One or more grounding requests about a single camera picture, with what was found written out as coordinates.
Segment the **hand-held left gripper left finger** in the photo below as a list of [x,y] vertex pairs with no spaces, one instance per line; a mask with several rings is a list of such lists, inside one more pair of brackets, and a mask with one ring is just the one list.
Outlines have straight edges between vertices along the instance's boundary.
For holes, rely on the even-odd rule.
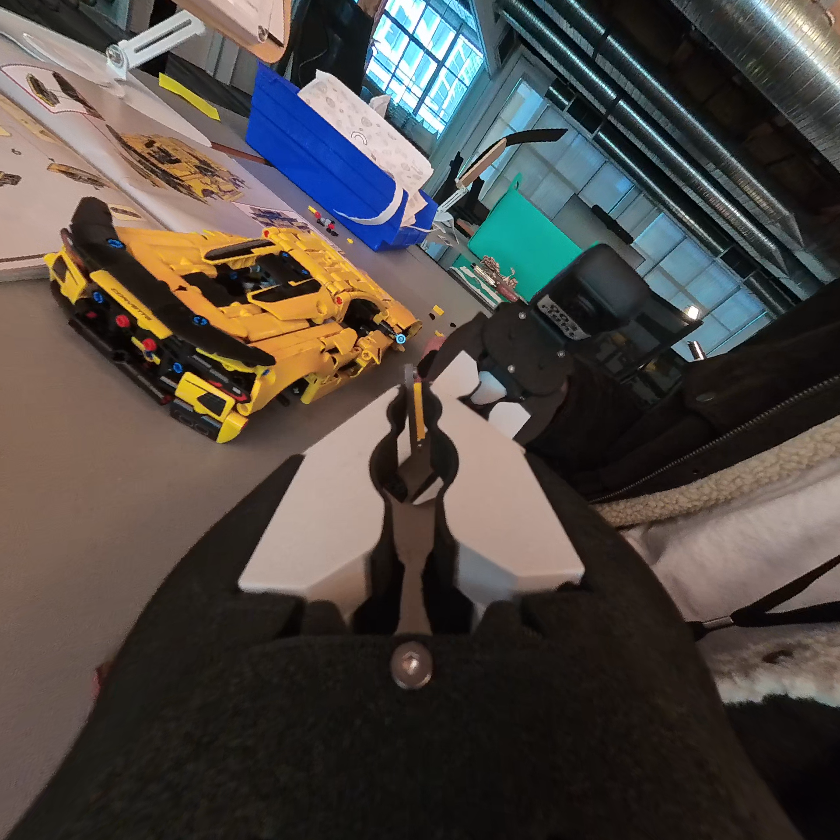
[[383,480],[396,471],[406,388],[394,386],[307,449],[238,578],[247,594],[291,595],[360,615],[399,613],[404,564]]

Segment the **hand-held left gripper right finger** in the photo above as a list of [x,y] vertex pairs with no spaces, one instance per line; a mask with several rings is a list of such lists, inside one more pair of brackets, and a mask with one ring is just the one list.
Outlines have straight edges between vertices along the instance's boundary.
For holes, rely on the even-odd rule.
[[443,492],[456,589],[487,608],[581,583],[583,563],[523,448],[458,398],[438,400],[437,427],[458,460]]

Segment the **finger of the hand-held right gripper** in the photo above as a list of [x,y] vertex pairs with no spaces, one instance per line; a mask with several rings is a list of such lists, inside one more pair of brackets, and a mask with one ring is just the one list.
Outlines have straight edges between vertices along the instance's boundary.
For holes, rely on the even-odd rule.
[[531,419],[519,403],[496,403],[489,411],[489,424],[503,437],[515,440]]
[[467,352],[460,352],[428,386],[436,398],[463,398],[477,389],[477,363]]

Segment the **black panel desk lamp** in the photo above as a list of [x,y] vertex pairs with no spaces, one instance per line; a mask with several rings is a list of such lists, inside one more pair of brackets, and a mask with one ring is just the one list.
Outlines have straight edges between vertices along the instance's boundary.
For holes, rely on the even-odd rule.
[[455,192],[452,197],[467,194],[472,183],[480,178],[485,170],[496,163],[505,151],[522,144],[553,143],[567,134],[566,128],[529,129],[521,132],[509,133],[485,150],[458,174],[455,178]]

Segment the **grey desk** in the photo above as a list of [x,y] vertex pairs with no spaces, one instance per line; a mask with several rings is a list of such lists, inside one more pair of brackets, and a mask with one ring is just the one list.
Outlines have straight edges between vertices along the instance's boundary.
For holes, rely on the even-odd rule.
[[418,338],[311,406],[273,403],[227,445],[173,421],[76,335],[45,281],[2,283],[2,837],[75,741],[97,667],[181,557],[285,458],[395,384],[436,330],[478,311],[417,247],[347,250],[425,321]]

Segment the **teal board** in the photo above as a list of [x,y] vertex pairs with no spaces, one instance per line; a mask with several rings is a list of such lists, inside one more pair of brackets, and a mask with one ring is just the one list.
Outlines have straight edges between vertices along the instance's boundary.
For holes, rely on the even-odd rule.
[[583,250],[520,194],[521,180],[514,177],[467,246],[477,258],[512,269],[519,296],[530,300]]

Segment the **yellow toy brick car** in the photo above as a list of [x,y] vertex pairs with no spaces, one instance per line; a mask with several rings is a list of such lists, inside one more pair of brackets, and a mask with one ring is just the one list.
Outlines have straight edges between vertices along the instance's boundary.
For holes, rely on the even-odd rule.
[[217,444],[285,392],[311,404],[403,352],[411,311],[314,233],[118,227],[86,196],[44,257],[69,325]]

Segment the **white patterned paper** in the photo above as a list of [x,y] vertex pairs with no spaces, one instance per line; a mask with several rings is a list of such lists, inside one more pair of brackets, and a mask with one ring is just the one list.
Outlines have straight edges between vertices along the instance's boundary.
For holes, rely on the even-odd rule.
[[317,70],[315,80],[301,88],[298,96],[393,179],[397,192],[407,197],[401,226],[414,228],[417,215],[428,203],[420,195],[421,188],[433,173],[425,155],[387,122],[384,111],[377,111],[327,72]]

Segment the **blue plastic bin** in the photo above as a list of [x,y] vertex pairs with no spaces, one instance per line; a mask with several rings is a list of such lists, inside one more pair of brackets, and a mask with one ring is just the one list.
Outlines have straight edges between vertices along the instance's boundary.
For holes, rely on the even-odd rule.
[[434,225],[436,203],[421,189],[428,203],[415,227],[402,227],[406,194],[298,92],[288,79],[259,65],[247,143],[373,250],[421,244]]

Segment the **window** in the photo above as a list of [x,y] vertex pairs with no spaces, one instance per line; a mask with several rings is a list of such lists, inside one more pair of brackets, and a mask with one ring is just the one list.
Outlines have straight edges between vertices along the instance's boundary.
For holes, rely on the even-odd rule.
[[391,99],[400,129],[438,139],[485,66],[473,2],[388,1],[374,26],[364,83]]

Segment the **yellow paper strip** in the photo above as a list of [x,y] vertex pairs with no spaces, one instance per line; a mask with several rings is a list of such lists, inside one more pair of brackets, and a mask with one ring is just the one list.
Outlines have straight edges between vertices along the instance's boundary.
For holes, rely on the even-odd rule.
[[171,92],[178,98],[189,103],[195,110],[201,112],[211,120],[221,122],[219,111],[211,102],[163,72],[159,73],[158,80],[161,89]]

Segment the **instruction booklet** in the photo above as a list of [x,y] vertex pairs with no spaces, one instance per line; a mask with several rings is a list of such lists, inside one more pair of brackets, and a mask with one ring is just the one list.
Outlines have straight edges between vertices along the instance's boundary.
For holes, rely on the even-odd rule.
[[116,227],[256,238],[306,221],[140,82],[98,84],[2,36],[2,279],[44,277],[84,197]]

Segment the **silver ventilation duct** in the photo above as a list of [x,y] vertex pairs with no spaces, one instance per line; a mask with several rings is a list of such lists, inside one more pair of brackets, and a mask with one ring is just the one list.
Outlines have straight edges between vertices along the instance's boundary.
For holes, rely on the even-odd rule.
[[838,170],[839,38],[823,3],[673,5]]

